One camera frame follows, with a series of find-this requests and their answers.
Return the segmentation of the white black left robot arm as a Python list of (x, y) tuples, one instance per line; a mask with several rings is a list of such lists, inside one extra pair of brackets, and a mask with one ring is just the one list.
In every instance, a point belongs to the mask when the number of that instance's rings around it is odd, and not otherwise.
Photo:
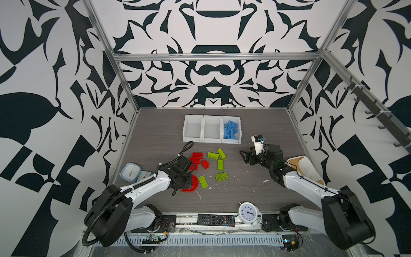
[(137, 206), (170, 188), (173, 196), (178, 190), (191, 188), (189, 169), (192, 166), (189, 158), (180, 155), (170, 163), (159, 165), (156, 172), (142, 181), (123, 187), (106, 187), (84, 219), (87, 229), (82, 245), (100, 243), (108, 247), (129, 231), (151, 227), (161, 213), (152, 205)]

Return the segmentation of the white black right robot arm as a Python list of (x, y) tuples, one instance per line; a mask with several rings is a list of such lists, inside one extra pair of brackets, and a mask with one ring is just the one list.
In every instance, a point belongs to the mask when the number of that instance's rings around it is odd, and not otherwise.
[(312, 203), (319, 211), (299, 204), (289, 204), (280, 210), (283, 222), (321, 232), (340, 249), (357, 244), (372, 243), (376, 239), (375, 226), (350, 190), (326, 187), (308, 177), (313, 170), (309, 161), (302, 166), (285, 160), (279, 145), (256, 143), (249, 151), (240, 151), (246, 164), (260, 165), (280, 186), (292, 190)]

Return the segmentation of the blue lego brick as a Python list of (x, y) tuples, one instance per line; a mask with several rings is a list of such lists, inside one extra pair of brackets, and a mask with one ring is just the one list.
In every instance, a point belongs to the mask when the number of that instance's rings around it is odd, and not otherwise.
[(227, 134), (226, 139), (237, 140), (237, 137), (235, 136), (235, 134), (230, 133), (230, 134)]
[(236, 128), (227, 127), (227, 130), (228, 130), (228, 134), (230, 134), (230, 133), (236, 134), (236, 133), (237, 133), (237, 129), (236, 129)]
[(227, 130), (226, 127), (224, 128), (223, 138), (224, 138), (224, 139), (227, 139), (227, 138), (228, 138), (228, 130)]
[(234, 127), (237, 128), (238, 124), (233, 122), (233, 121), (228, 121), (227, 123), (224, 124), (225, 127)]

